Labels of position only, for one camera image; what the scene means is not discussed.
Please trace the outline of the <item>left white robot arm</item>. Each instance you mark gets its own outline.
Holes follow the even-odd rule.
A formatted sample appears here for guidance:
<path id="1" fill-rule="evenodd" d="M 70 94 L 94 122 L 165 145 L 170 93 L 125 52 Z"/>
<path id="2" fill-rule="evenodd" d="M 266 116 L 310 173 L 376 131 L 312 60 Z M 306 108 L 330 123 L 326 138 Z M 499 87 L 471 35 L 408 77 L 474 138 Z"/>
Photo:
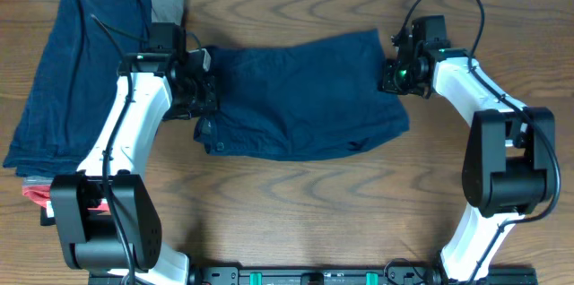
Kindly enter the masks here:
<path id="1" fill-rule="evenodd" d="M 162 121 L 218 110 L 216 77 L 207 50 L 187 50 L 175 23 L 154 23 L 144 43 L 120 55 L 100 136 L 75 173 L 54 177 L 51 207 L 66 264 L 92 284 L 199 284 L 189 257 L 163 242 L 144 175 Z"/>

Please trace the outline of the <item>navy blue shorts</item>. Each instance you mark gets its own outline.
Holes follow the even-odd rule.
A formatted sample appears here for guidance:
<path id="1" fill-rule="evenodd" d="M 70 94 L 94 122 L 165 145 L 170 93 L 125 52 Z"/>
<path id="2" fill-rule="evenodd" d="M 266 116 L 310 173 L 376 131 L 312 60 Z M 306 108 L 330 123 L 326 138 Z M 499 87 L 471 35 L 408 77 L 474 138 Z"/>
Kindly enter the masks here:
<path id="1" fill-rule="evenodd" d="M 409 129 L 398 97 L 378 89 L 385 56 L 376 30 L 295 47 L 208 51 L 220 108 L 198 119 L 194 139 L 210 155 L 331 160 Z"/>

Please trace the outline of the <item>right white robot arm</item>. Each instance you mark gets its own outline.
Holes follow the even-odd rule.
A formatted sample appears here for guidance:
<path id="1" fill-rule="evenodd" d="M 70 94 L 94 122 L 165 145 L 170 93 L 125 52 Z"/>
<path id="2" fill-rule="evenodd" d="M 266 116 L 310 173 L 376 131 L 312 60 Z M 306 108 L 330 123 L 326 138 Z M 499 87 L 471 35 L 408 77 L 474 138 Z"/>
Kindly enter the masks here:
<path id="1" fill-rule="evenodd" d="M 461 172 L 466 207 L 452 238 L 427 272 L 429 284 L 521 283 L 526 272 L 493 272 L 489 265 L 518 224 L 540 220 L 540 203 L 554 207 L 561 178 L 554 149 L 554 116 L 510 97 L 464 48 L 453 48 L 443 16 L 405 21 L 391 39 L 381 91 L 437 94 L 470 127 Z"/>

